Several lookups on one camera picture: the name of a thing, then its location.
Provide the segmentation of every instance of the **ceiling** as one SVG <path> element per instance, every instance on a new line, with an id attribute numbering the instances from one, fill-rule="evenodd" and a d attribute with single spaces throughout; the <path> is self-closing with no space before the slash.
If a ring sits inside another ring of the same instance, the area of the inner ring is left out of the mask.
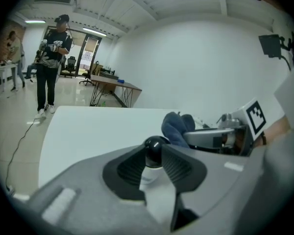
<path id="1" fill-rule="evenodd" d="M 257 0 L 72 0 L 71 5 L 22 0 L 15 8 L 18 18 L 44 19 L 51 24 L 61 14 L 70 16 L 72 28 L 88 27 L 123 36 L 151 22 L 181 14 L 210 13 L 244 19 L 272 31 L 281 13 Z"/>

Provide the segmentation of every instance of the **ceiling light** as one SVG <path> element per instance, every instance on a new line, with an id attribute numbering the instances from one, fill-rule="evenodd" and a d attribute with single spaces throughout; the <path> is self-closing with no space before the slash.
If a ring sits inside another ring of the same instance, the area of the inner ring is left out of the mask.
<path id="1" fill-rule="evenodd" d="M 28 24 L 44 24 L 44 23 L 46 23 L 46 21 L 44 21 L 44 20 L 26 20 L 25 23 L 28 23 Z"/>
<path id="2" fill-rule="evenodd" d="M 96 33 L 96 34 L 101 35 L 101 36 L 104 36 L 104 37 L 107 36 L 107 35 L 104 34 L 104 33 L 101 33 L 101 32 L 99 32 L 99 31 L 95 31 L 95 30 L 92 30 L 92 29 L 83 28 L 83 30 L 90 31 L 90 32 L 92 32 L 92 33 Z"/>

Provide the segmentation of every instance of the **woman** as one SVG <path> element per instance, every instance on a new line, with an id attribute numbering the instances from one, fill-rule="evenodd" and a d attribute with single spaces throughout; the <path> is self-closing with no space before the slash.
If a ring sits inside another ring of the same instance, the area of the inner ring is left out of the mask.
<path id="1" fill-rule="evenodd" d="M 17 73 L 20 76 L 21 81 L 23 82 L 23 88 L 25 87 L 25 80 L 22 73 L 22 62 L 21 62 L 21 41 L 18 37 L 16 37 L 15 31 L 11 31 L 8 39 L 10 42 L 8 43 L 8 60 L 11 60 L 13 64 L 17 65 Z M 11 91 L 15 90 L 15 68 L 11 68 L 12 70 L 12 79 L 13 79 L 13 88 Z"/>

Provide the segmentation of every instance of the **black pants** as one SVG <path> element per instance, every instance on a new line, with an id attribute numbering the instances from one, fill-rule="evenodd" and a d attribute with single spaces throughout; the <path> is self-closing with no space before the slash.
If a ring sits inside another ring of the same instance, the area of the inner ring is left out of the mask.
<path id="1" fill-rule="evenodd" d="M 54 102 L 54 86 L 58 74 L 58 69 L 48 68 L 47 66 L 36 64 L 37 68 L 37 99 L 38 108 L 43 109 L 46 102 L 46 81 L 48 85 L 48 104 L 53 105 Z"/>

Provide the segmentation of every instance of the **white table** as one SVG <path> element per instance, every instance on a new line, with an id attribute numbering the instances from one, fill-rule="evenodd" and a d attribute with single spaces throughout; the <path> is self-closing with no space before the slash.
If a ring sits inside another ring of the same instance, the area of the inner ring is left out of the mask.
<path id="1" fill-rule="evenodd" d="M 0 72 L 3 74 L 3 72 L 4 72 L 4 77 L 5 77 L 5 82 L 4 82 L 4 85 L 3 85 L 3 91 L 5 90 L 5 84 L 6 84 L 6 82 L 7 82 L 7 69 L 10 69 L 10 68 L 16 68 L 16 65 L 15 64 L 10 64 L 10 65 L 4 65 L 4 66 L 0 66 Z M 17 81 L 16 80 L 16 78 L 17 78 L 17 70 L 15 70 L 15 81 Z"/>
<path id="2" fill-rule="evenodd" d="M 48 127 L 39 162 L 41 187 L 78 161 L 140 145 L 163 136 L 161 124 L 171 111 L 161 109 L 60 106 Z"/>

